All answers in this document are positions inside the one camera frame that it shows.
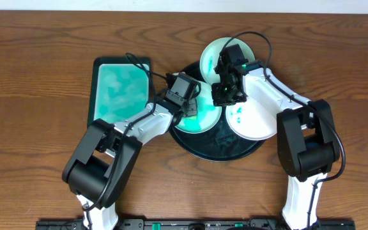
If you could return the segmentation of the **yellow green sponge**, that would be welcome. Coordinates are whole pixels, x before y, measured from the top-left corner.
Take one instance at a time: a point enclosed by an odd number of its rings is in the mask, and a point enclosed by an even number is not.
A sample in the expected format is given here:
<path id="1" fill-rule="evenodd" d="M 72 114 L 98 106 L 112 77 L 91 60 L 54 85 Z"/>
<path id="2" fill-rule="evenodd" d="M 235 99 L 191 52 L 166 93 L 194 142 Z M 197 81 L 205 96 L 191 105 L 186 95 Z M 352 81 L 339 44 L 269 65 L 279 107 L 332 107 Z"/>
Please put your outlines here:
<path id="1" fill-rule="evenodd" d="M 183 118 L 180 124 L 187 129 L 195 128 L 199 126 L 197 116 L 189 116 L 189 117 Z"/>

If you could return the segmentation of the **mint plate top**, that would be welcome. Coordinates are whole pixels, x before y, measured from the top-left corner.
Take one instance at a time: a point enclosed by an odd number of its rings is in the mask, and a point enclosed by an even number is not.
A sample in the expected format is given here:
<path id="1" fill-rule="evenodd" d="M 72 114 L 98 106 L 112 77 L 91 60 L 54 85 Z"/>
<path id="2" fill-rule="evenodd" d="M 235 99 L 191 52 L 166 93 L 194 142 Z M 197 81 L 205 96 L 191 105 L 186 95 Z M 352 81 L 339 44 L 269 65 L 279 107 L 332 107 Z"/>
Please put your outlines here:
<path id="1" fill-rule="evenodd" d="M 199 62 L 199 67 L 201 71 L 201 75 L 205 82 L 209 85 L 220 82 L 219 74 L 216 74 L 214 68 L 217 66 L 219 53 L 226 44 L 226 42 L 230 40 L 230 37 L 219 38 L 217 40 L 212 41 L 207 47 L 203 50 L 201 55 L 201 59 Z M 227 47 L 238 44 L 244 54 L 244 56 L 249 60 L 255 60 L 254 53 L 252 49 L 242 40 L 235 38 L 231 40 Z"/>

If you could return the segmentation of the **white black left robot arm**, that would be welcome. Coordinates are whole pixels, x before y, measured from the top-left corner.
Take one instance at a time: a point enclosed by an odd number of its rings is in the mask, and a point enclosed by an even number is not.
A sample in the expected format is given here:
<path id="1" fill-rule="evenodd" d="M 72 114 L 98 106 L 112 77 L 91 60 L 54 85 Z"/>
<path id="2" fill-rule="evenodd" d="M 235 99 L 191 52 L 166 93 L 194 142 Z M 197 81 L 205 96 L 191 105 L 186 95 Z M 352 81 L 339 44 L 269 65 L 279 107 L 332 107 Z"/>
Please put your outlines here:
<path id="1" fill-rule="evenodd" d="M 62 180 L 82 205 L 82 229 L 114 229 L 115 202 L 130 177 L 141 148 L 186 115 L 197 113 L 195 99 L 149 102 L 117 123 L 94 120 L 65 165 Z"/>

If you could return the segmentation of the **mint plate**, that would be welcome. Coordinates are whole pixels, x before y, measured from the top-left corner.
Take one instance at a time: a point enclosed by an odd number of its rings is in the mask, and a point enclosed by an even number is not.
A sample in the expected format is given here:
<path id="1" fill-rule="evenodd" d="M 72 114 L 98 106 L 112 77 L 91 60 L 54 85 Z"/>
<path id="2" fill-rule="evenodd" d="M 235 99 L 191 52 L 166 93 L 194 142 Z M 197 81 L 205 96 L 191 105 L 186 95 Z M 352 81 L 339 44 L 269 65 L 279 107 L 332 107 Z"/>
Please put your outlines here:
<path id="1" fill-rule="evenodd" d="M 222 109 L 220 107 L 216 107 L 213 105 L 213 99 L 211 95 L 211 86 L 203 81 L 199 81 L 201 83 L 201 92 L 195 97 L 197 100 L 197 120 L 199 122 L 199 126 L 195 128 L 185 128 L 180 123 L 176 126 L 171 125 L 182 132 L 186 132 L 188 134 L 200 134 L 211 129 L 219 120 Z M 176 104 L 165 98 L 167 102 L 173 105 L 175 111 L 173 112 L 173 116 L 178 110 L 181 108 L 181 104 Z"/>
<path id="2" fill-rule="evenodd" d="M 212 41 L 207 47 L 203 50 L 201 55 L 201 59 L 199 62 L 199 67 L 201 71 L 201 75 L 205 82 L 209 85 L 220 82 L 219 74 L 216 74 L 214 68 L 217 66 L 219 53 L 226 44 L 226 42 L 230 40 L 230 37 L 219 38 L 217 40 Z M 249 60 L 255 60 L 254 53 L 252 49 L 242 40 L 235 38 L 231 40 L 227 47 L 238 44 L 244 54 L 244 56 Z"/>

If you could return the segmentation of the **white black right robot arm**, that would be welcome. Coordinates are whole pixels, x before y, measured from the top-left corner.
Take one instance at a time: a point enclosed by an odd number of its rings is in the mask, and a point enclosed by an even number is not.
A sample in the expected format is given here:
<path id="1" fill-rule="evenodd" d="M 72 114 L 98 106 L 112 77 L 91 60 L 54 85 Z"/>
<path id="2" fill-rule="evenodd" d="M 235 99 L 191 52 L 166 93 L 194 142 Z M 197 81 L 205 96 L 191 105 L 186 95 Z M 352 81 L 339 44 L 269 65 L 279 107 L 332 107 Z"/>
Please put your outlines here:
<path id="1" fill-rule="evenodd" d="M 277 154 L 288 175 L 282 218 L 289 229 L 310 229 L 317 222 L 320 188 L 334 162 L 345 161 L 330 105 L 312 101 L 281 83 L 260 61 L 219 63 L 213 102 L 226 107 L 230 128 L 244 139 L 277 138 Z"/>

